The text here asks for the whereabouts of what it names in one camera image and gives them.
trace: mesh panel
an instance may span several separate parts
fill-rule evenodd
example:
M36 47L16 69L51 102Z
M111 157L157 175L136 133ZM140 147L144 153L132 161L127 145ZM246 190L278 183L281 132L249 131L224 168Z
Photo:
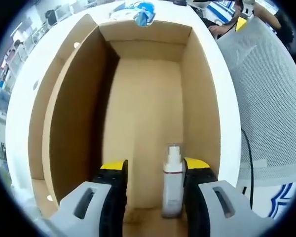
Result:
M218 41L235 87L241 127L249 138L255 184L296 181L296 66L268 27L253 18ZM242 134L239 183L250 181Z

